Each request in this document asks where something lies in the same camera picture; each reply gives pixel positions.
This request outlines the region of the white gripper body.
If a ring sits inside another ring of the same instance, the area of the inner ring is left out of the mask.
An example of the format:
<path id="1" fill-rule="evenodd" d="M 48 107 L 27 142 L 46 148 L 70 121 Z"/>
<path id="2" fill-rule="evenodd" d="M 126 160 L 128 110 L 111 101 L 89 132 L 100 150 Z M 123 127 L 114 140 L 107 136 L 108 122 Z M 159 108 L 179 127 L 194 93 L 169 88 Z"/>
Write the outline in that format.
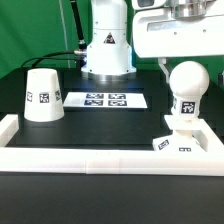
<path id="1" fill-rule="evenodd" d="M 141 58 L 224 55 L 224 0 L 132 0 Z"/>

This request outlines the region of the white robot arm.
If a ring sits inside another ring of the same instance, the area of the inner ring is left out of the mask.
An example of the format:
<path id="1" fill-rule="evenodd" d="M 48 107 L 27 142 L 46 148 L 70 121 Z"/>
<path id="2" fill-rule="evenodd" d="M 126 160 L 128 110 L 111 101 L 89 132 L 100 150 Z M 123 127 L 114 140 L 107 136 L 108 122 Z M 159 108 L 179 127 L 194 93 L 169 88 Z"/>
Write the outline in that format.
<path id="1" fill-rule="evenodd" d="M 224 55 L 224 0 L 131 0 L 133 43 L 126 40 L 124 0 L 91 0 L 93 33 L 88 78 L 116 80 L 134 73 L 132 55 L 156 58 L 164 73 L 173 57 Z"/>

